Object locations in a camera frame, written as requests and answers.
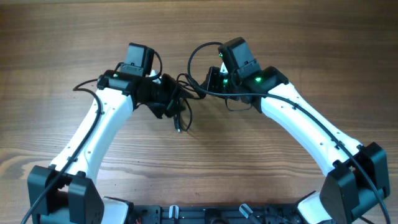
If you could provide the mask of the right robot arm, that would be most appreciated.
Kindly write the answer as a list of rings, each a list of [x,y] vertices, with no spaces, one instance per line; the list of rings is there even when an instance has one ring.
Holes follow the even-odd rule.
[[[325,182],[297,204],[305,223],[352,223],[390,194],[385,151],[361,144],[310,106],[274,67],[261,68],[246,41],[218,44],[221,67],[210,70],[202,88],[208,94],[249,104],[280,124],[312,156]]]

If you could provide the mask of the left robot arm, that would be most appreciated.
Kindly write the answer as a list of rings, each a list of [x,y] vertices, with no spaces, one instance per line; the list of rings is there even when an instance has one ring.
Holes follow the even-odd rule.
[[[141,105],[157,118],[179,123],[192,97],[161,70],[153,70],[159,54],[131,43],[124,61],[96,80],[93,102],[77,131],[47,167],[35,166],[27,186],[30,209],[23,223],[138,223],[132,202],[102,197],[96,180],[115,135]]]

